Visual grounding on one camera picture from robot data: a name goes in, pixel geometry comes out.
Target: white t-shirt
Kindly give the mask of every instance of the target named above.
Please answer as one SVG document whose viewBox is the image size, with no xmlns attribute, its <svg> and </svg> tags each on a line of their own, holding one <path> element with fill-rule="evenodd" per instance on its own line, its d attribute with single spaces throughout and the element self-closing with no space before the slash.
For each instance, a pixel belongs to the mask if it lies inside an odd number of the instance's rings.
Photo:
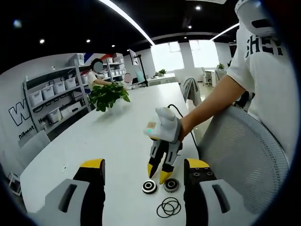
<svg viewBox="0 0 301 226">
<path fill-rule="evenodd" d="M 93 90 L 93 86 L 95 85 L 95 84 L 93 84 L 93 82 L 94 82 L 96 79 L 97 79 L 97 78 L 96 78 L 95 73 L 94 73 L 92 70 L 90 70 L 89 73 L 88 73 L 88 86 L 89 86 L 89 89 L 90 89 L 91 91 Z"/>
<path fill-rule="evenodd" d="M 255 93 L 249 114 L 269 129 L 291 162 L 299 131 L 299 99 L 284 45 L 276 37 L 260 38 L 240 24 L 227 75 Z"/>
</svg>

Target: potted plant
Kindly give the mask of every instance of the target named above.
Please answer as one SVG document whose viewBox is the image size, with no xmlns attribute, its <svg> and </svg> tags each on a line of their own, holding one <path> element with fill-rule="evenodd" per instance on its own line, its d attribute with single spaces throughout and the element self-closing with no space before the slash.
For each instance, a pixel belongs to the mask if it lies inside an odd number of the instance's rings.
<svg viewBox="0 0 301 226">
<path fill-rule="evenodd" d="M 115 82 L 102 87 L 94 86 L 90 94 L 90 103 L 95 105 L 96 111 L 105 112 L 108 108 L 112 114 L 122 111 L 121 99 L 130 102 L 128 92 L 122 85 Z"/>
<path fill-rule="evenodd" d="M 166 70 L 165 70 L 165 69 L 162 69 L 161 71 L 156 72 L 155 75 L 157 75 L 157 76 L 159 76 L 159 77 L 162 77 L 162 76 L 164 76 L 165 74 L 166 74 Z"/>
<path fill-rule="evenodd" d="M 224 70 L 225 69 L 225 65 L 219 64 L 219 65 L 217 65 L 216 69 L 217 70 Z"/>
</svg>

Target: yellow cap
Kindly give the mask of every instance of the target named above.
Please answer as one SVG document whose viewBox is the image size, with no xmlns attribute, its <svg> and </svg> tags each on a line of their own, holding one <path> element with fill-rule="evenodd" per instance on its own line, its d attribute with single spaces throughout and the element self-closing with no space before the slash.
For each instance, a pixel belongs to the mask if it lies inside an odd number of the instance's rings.
<svg viewBox="0 0 301 226">
<path fill-rule="evenodd" d="M 165 171 L 161 171 L 160 184 L 163 184 L 171 175 L 172 175 L 172 172 L 167 173 Z"/>
</svg>

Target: shelving unit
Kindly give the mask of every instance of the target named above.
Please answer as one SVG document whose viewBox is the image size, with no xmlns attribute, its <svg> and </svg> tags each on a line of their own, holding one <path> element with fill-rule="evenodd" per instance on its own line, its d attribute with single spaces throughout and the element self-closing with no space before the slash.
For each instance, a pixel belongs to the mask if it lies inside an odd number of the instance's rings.
<svg viewBox="0 0 301 226">
<path fill-rule="evenodd" d="M 79 108 L 78 110 L 76 110 L 75 112 L 72 112 L 71 114 L 69 114 L 67 117 L 62 118 L 60 121 L 54 123 L 50 128 L 48 128 L 46 130 L 46 133 L 50 133 L 51 131 L 53 131 L 56 127 L 58 127 L 59 125 L 61 125 L 63 122 L 65 122 L 67 119 L 71 118 L 72 116 L 74 116 L 75 114 L 77 114 L 78 112 L 80 112 L 81 110 L 87 108 L 87 106 L 83 106 L 81 108 Z"/>
<path fill-rule="evenodd" d="M 87 109 L 89 112 L 91 111 L 91 108 L 90 108 L 89 102 L 88 102 L 88 98 L 85 94 L 85 87 L 88 86 L 88 84 L 83 84 L 82 80 L 81 80 L 81 73 L 83 71 L 90 70 L 90 66 L 89 65 L 80 65 L 79 66 L 78 61 L 75 60 L 74 62 L 75 62 L 74 66 L 68 66 L 68 67 L 65 67 L 65 68 L 56 69 L 56 70 L 50 71 L 48 73 L 44 73 L 44 74 L 39 75 L 39 76 L 35 76 L 33 78 L 30 78 L 30 79 L 25 78 L 25 81 L 23 82 L 24 96 L 25 96 L 27 107 L 29 109 L 31 120 L 32 120 L 32 122 L 34 124 L 34 127 L 36 128 L 37 132 L 40 132 L 41 130 L 43 130 L 43 127 L 42 127 L 42 125 L 40 123 L 40 120 L 37 116 L 37 113 L 39 112 L 40 108 L 42 109 L 43 106 L 48 106 L 48 103 L 50 103 L 52 101 L 53 102 L 60 101 L 59 97 L 61 97 L 63 95 L 70 94 L 74 91 L 79 91 L 81 94 L 77 95 L 77 97 L 80 97 L 80 96 L 83 97 L 84 105 L 81 108 L 79 108 L 77 111 L 69 114 L 67 117 L 62 118 L 60 121 L 58 121 L 54 124 L 50 124 L 50 126 L 46 129 L 47 134 L 50 133 L 51 131 L 53 131 L 58 126 L 60 126 L 62 123 L 64 123 L 66 120 L 68 120 L 72 116 L 76 115 L 78 112 L 81 112 L 83 109 Z M 113 68 L 116 68 L 120 65 L 124 65 L 124 63 L 109 63 L 109 60 L 107 59 L 106 62 L 103 64 L 103 67 L 107 68 L 109 78 L 104 78 L 103 80 L 105 80 L 105 81 L 114 81 L 115 79 L 117 79 L 117 77 L 120 77 L 120 76 L 123 78 L 122 74 L 112 76 L 112 73 L 111 73 L 111 68 L 113 69 Z M 58 78 L 61 78 L 61 81 L 62 81 L 62 78 L 64 78 L 64 80 L 66 80 L 66 79 L 69 78 L 70 74 L 72 74 L 73 77 L 76 76 L 76 78 L 77 78 L 78 84 L 77 84 L 76 87 L 73 87 L 73 88 L 68 89 L 64 92 L 56 94 L 56 95 L 52 96 L 51 98 L 49 98 L 47 100 L 43 100 L 39 104 L 37 104 L 35 106 L 32 106 L 30 98 L 29 98 L 31 93 L 33 93 L 32 89 L 37 89 L 36 88 L 37 86 L 42 85 L 42 84 L 47 83 L 47 82 L 50 82 L 50 81 L 53 81 L 53 80 L 58 79 Z"/>
<path fill-rule="evenodd" d="M 58 93 L 58 94 L 54 95 L 53 97 L 51 97 L 51 98 L 49 98 L 47 100 L 43 100 L 41 103 L 39 103 L 38 105 L 33 106 L 32 108 L 33 108 L 33 110 L 35 110 L 38 107 L 41 107 L 41 106 L 47 104 L 48 102 L 52 101 L 53 99 L 58 98 L 58 97 L 66 94 L 66 93 L 72 92 L 72 91 L 74 91 L 75 89 L 78 89 L 78 88 L 80 88 L 80 86 L 75 86 L 75 87 L 73 87 L 71 89 L 65 90 L 64 92 Z"/>
<path fill-rule="evenodd" d="M 30 102 L 30 98 L 29 98 L 31 93 L 33 92 L 31 89 L 35 88 L 36 86 L 47 83 L 49 81 L 58 79 L 58 78 L 68 78 L 69 77 L 68 75 L 71 74 L 71 73 L 72 73 L 72 75 L 76 75 L 76 78 L 77 78 L 77 81 L 78 81 L 78 85 L 76 87 L 73 87 L 73 88 L 68 89 L 64 92 L 56 94 L 56 95 L 52 96 L 51 98 L 40 102 L 38 105 L 32 106 L 32 104 Z M 83 109 L 87 109 L 89 112 L 91 111 L 91 108 L 89 106 L 88 98 L 85 95 L 84 85 L 83 85 L 82 80 L 81 80 L 78 62 L 76 60 L 75 60 L 75 66 L 65 67 L 65 68 L 61 68 L 61 69 L 58 69 L 58 70 L 53 70 L 49 73 L 45 73 L 43 75 L 36 76 L 36 77 L 30 78 L 30 79 L 25 78 L 25 81 L 23 82 L 23 86 L 24 86 L 24 96 L 25 96 L 26 104 L 27 104 L 27 107 L 29 109 L 31 120 L 32 120 L 37 132 L 40 132 L 41 130 L 43 130 L 43 127 L 40 124 L 39 118 L 36 116 L 36 112 L 34 112 L 34 110 L 39 108 L 39 107 L 43 107 L 47 103 L 49 103 L 51 101 L 54 101 L 56 98 L 58 98 L 58 97 L 60 97 L 64 94 L 80 90 L 81 95 L 83 96 L 83 99 L 84 99 L 84 105 L 80 109 L 78 109 L 77 111 L 69 114 L 67 117 L 62 118 L 57 123 L 54 123 L 54 124 L 50 125 L 50 127 L 48 127 L 46 129 L 47 134 L 50 133 L 51 131 L 53 131 L 55 128 L 57 128 L 59 125 L 61 125 L 63 122 L 65 122 L 66 120 L 68 120 L 69 118 L 71 118 L 72 116 L 77 114 L 78 112 L 82 111 Z"/>
</svg>

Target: person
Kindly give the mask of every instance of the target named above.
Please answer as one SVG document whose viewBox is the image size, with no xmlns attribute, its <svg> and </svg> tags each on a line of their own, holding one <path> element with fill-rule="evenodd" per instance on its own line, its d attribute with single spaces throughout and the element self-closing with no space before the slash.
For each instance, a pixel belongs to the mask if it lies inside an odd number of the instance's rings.
<svg viewBox="0 0 301 226">
<path fill-rule="evenodd" d="M 88 85 L 90 90 L 93 90 L 95 85 L 110 85 L 112 84 L 109 81 L 103 81 L 96 77 L 96 72 L 103 71 L 103 61 L 101 59 L 94 59 L 90 65 L 90 71 L 88 72 Z"/>
<path fill-rule="evenodd" d="M 195 126 L 232 105 L 246 90 L 255 93 L 248 113 L 262 122 L 289 162 L 298 138 L 298 87 L 288 52 L 262 13 L 260 2 L 239 0 L 237 50 L 227 75 L 212 93 L 183 117 L 179 140 Z"/>
</svg>

